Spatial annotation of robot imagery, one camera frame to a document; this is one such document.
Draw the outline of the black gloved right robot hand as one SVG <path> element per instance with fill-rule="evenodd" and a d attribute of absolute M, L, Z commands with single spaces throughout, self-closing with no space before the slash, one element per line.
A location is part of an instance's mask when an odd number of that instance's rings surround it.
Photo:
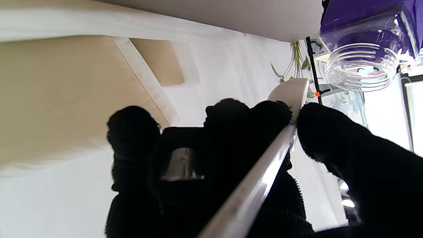
<path fill-rule="evenodd" d="M 114 150 L 108 238 L 194 238 L 252 169 L 292 112 L 282 101 L 249 108 L 223 99 L 206 108 L 202 128 L 163 131 L 142 107 L 107 123 Z M 315 232 L 298 183 L 282 163 L 249 238 L 421 238 L 422 158 L 372 134 L 338 110 L 304 105 L 297 118 L 302 149 L 343 179 L 361 221 Z"/>

